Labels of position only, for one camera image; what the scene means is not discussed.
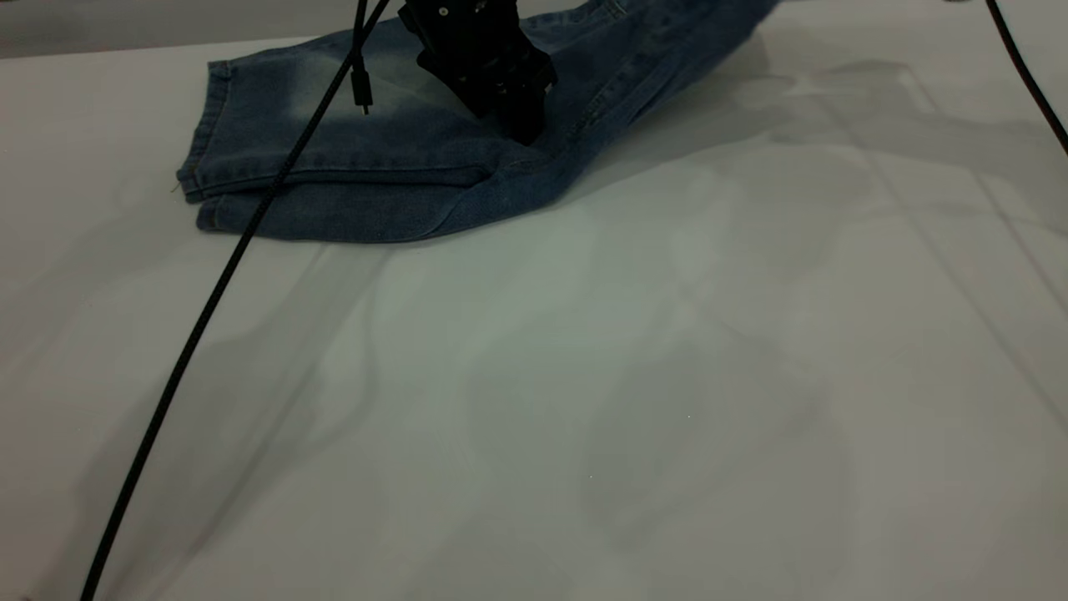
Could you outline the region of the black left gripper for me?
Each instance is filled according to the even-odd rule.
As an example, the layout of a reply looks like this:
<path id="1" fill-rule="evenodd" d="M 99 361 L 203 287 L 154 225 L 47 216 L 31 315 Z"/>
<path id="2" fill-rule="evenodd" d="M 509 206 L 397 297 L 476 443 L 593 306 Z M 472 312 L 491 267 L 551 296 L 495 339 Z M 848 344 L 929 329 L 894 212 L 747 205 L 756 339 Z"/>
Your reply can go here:
<path id="1" fill-rule="evenodd" d="M 515 1 L 406 1 L 400 21 L 430 72 L 477 118 L 499 115 L 511 140 L 534 144 L 546 127 L 546 96 L 557 84 L 551 58 L 522 30 Z"/>

